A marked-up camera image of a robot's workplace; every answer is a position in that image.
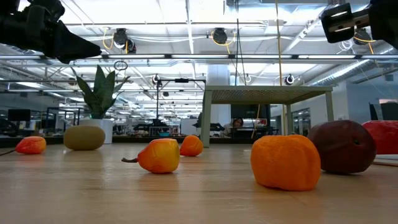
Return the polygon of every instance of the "table leg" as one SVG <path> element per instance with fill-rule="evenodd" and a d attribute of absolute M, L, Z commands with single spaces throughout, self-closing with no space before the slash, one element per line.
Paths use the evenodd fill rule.
<path fill-rule="evenodd" d="M 333 98 L 331 97 L 331 92 L 325 93 L 326 96 L 326 112 L 328 115 L 328 121 L 334 121 L 335 117 L 333 115 Z"/>
<path fill-rule="evenodd" d="M 293 118 L 292 108 L 290 105 L 286 105 L 286 120 L 287 120 L 287 134 L 293 134 Z"/>
<path fill-rule="evenodd" d="M 200 139 L 204 147 L 210 147 L 210 119 L 211 119 L 211 97 L 213 91 L 205 91 L 203 97 L 203 109 L 201 112 Z"/>

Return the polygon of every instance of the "potted plant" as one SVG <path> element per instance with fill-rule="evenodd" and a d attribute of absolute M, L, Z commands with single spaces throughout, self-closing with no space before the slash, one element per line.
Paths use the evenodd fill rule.
<path fill-rule="evenodd" d="M 90 109 L 91 119 L 80 121 L 84 126 L 97 126 L 105 132 L 105 144 L 112 143 L 113 135 L 113 121 L 110 119 L 103 119 L 107 110 L 112 107 L 119 96 L 113 97 L 122 86 L 127 82 L 130 77 L 126 77 L 123 81 L 115 86 L 115 71 L 105 76 L 104 71 L 100 66 L 97 66 L 97 71 L 94 81 L 94 89 L 91 90 L 90 86 L 81 77 L 79 77 L 74 69 L 73 73 L 76 76 L 77 84 L 83 91 L 85 103 Z"/>

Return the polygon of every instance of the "white pot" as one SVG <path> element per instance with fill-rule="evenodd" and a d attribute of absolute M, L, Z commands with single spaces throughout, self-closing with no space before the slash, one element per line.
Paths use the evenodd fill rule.
<path fill-rule="evenodd" d="M 85 120 L 80 120 L 79 125 L 94 126 L 101 128 L 105 132 L 104 144 L 112 144 L 113 121 L 108 119 L 85 119 Z"/>

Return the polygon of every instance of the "snake plant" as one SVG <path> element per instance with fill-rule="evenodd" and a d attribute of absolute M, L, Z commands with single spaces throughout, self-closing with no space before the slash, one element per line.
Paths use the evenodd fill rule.
<path fill-rule="evenodd" d="M 115 86 L 115 71 L 105 76 L 104 71 L 98 65 L 94 80 L 94 89 L 91 90 L 87 82 L 79 77 L 73 68 L 71 69 L 76 76 L 77 84 L 83 91 L 84 100 L 90 109 L 92 119 L 104 118 L 107 110 L 109 110 L 116 101 L 117 97 L 113 98 L 113 94 L 117 93 L 130 78 L 124 78 L 120 84 Z"/>

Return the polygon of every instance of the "person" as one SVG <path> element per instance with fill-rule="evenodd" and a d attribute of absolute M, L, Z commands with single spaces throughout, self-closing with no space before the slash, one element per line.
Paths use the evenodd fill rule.
<path fill-rule="evenodd" d="M 234 119 L 230 124 L 224 125 L 225 130 L 221 133 L 222 138 L 230 138 L 232 128 L 241 128 L 243 127 L 243 119 L 237 118 Z"/>

